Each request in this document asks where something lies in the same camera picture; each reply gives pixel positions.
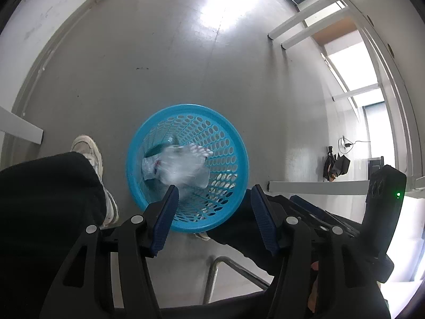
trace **shoe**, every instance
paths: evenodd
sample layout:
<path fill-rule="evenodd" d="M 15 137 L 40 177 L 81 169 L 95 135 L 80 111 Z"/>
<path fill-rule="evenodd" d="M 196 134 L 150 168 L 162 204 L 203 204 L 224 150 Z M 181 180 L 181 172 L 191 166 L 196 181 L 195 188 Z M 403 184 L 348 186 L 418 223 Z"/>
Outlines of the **shoe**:
<path fill-rule="evenodd" d="M 211 240 L 211 238 L 207 235 L 207 233 L 204 231 L 204 232 L 202 232 L 202 233 L 194 233 L 194 235 L 197 237 L 197 238 L 200 238 L 201 240 L 204 240 L 204 241 L 208 241 L 208 240 Z"/>
<path fill-rule="evenodd" d="M 78 152 L 82 154 L 91 164 L 97 177 L 99 178 L 100 183 L 103 186 L 102 176 L 103 176 L 103 161 L 102 155 L 97 147 L 96 143 L 89 136 L 78 136 L 74 139 L 71 146 L 71 152 Z M 105 229 L 110 225 L 116 223 L 120 218 L 120 213 L 118 212 L 118 206 L 115 202 L 115 199 L 111 193 L 103 186 L 106 198 L 106 216 L 103 221 L 100 229 Z"/>

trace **blue plastic basket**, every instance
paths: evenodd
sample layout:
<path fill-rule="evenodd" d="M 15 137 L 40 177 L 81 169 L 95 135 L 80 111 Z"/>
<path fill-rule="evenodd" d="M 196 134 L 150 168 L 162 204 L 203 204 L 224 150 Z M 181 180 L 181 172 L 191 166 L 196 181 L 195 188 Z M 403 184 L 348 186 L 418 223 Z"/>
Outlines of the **blue plastic basket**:
<path fill-rule="evenodd" d="M 137 205 L 144 210 L 154 201 L 142 175 L 146 151 L 167 138 L 177 136 L 179 144 L 194 143 L 214 154 L 205 161 L 210 169 L 206 189 L 193 188 L 181 200 L 171 228 L 199 233 L 219 226 L 238 208 L 248 185 L 248 155 L 233 125 L 212 109 L 179 104 L 152 115 L 135 133 L 127 155 L 127 180 Z"/>

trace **basket rim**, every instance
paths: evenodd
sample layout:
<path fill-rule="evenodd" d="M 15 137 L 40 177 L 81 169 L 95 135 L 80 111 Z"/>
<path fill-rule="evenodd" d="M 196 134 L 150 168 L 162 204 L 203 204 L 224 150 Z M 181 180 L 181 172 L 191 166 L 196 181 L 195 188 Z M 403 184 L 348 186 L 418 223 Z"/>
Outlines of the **basket rim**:
<path fill-rule="evenodd" d="M 167 119 L 171 115 L 196 115 L 197 113 L 210 117 L 212 120 L 216 120 L 220 125 L 226 128 L 226 132 L 229 133 L 229 136 L 232 138 L 233 143 L 235 144 L 235 149 L 243 152 L 239 152 L 238 154 L 238 165 L 240 167 L 241 173 L 245 173 L 244 178 L 241 180 L 241 186 L 243 190 L 239 190 L 237 195 L 234 197 L 233 201 L 237 202 L 237 204 L 233 205 L 230 210 L 228 210 L 225 214 L 222 214 L 219 219 L 214 221 L 214 223 L 205 223 L 205 224 L 197 224 L 195 227 L 181 227 L 177 221 L 173 221 L 171 224 L 171 228 L 174 231 L 184 232 L 184 233 L 199 233 L 202 231 L 210 230 L 218 227 L 220 224 L 225 222 L 233 213 L 237 210 L 242 199 L 245 196 L 245 192 L 248 186 L 249 179 L 249 161 L 248 161 L 248 153 L 245 147 L 245 144 L 241 138 L 241 135 L 227 120 L 223 115 L 210 109 L 208 107 L 204 107 L 198 104 L 177 104 L 172 105 L 170 107 L 161 109 L 157 111 L 155 114 L 151 115 L 143 124 L 138 128 L 136 133 L 134 134 L 131 143 L 128 148 L 127 160 L 126 160 L 126 177 L 128 186 L 130 188 L 131 195 L 135 200 L 137 206 L 139 206 L 142 210 L 145 210 L 148 206 L 148 201 L 146 200 L 145 195 L 140 189 L 139 184 L 136 181 L 136 178 L 131 174 L 134 173 L 134 167 L 136 164 L 137 153 L 139 151 L 140 145 L 143 142 L 143 138 L 146 134 L 150 132 L 153 126 L 156 126 L 159 122 Z"/>

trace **person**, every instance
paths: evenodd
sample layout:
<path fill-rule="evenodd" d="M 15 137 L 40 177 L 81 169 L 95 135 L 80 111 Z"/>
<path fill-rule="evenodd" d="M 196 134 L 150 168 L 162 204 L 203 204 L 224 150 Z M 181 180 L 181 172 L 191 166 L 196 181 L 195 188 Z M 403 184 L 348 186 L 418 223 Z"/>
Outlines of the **person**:
<path fill-rule="evenodd" d="M 50 285 L 81 232 L 92 224 L 105 229 L 118 221 L 117 204 L 103 185 L 102 176 L 99 148 L 85 135 L 75 138 L 68 153 L 0 172 L 3 318 L 38 318 Z M 283 199 L 287 199 L 280 197 L 268 196 L 284 204 Z M 264 247 L 251 208 L 250 190 L 232 217 L 204 238 L 232 246 L 271 275 L 280 270 L 281 260 Z"/>

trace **power cord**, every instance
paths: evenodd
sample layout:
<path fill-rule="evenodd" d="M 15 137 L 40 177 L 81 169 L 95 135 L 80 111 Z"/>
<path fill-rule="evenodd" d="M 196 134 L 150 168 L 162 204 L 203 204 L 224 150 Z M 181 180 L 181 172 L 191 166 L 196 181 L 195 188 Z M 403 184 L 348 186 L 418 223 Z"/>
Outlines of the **power cord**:
<path fill-rule="evenodd" d="M 352 142 L 352 141 L 350 141 L 350 140 L 348 140 L 346 137 L 342 137 L 342 138 L 339 138 L 338 139 L 338 150 L 339 150 L 339 152 L 341 152 L 343 155 L 346 155 L 348 152 L 350 152 L 352 149 L 353 149 L 353 147 L 354 147 L 354 145 L 356 144 L 356 143 L 370 143 L 370 141 L 363 141 L 363 140 L 356 140 L 354 143 Z M 345 148 L 345 149 L 347 149 L 347 148 L 350 148 L 348 151 L 342 151 L 341 150 L 341 145 Z"/>

